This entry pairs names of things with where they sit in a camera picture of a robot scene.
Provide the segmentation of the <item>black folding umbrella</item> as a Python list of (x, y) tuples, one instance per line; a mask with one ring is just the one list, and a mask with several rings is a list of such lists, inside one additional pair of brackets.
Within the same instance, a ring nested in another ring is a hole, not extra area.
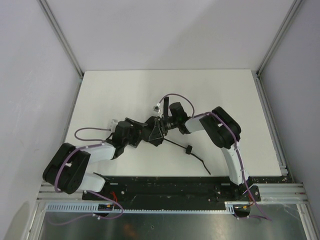
[(163, 143), (170, 130), (178, 129), (183, 135), (191, 133), (185, 126), (191, 117), (187, 115), (180, 102), (169, 104), (169, 100), (170, 98), (165, 96), (160, 101), (163, 103), (163, 114), (148, 118), (141, 132), (141, 139), (155, 147)]

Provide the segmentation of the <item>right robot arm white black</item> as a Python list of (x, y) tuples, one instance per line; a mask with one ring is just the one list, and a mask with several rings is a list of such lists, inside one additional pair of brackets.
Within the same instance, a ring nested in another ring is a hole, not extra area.
[(239, 124), (220, 106), (210, 112), (198, 116), (188, 116), (180, 102), (174, 102), (165, 107), (171, 115), (152, 116), (145, 123), (142, 139), (154, 146), (162, 144), (168, 131), (178, 129), (183, 135), (205, 131), (213, 142), (220, 148), (225, 158), (230, 181), (240, 186), (249, 179), (241, 158), (239, 144)]

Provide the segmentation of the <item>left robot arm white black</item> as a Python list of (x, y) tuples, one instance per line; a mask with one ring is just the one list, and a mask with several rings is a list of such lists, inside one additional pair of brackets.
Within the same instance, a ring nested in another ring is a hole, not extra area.
[(107, 182), (106, 178), (87, 172), (87, 167), (100, 161), (117, 159), (128, 145), (137, 147), (147, 126), (146, 123), (126, 118), (119, 121), (110, 136), (101, 143), (79, 147), (63, 143), (45, 168), (42, 179), (53, 185), (58, 193), (100, 192)]

